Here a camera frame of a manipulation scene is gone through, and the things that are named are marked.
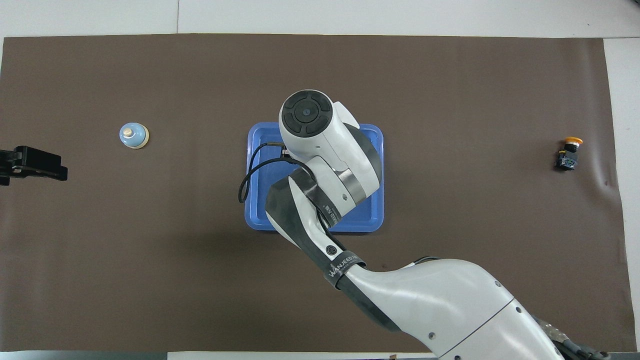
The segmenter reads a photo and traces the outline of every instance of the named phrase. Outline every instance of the brown tablecloth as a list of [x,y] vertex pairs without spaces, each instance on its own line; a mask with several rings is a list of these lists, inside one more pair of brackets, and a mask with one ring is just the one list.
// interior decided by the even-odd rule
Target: brown tablecloth
[[[0,350],[426,351],[244,222],[247,132],[302,88],[384,133],[385,222],[340,237],[370,268],[467,259],[574,340],[635,350],[599,39],[7,38],[2,66],[1,148],[69,180],[0,188]],[[585,144],[556,172],[566,136]]]

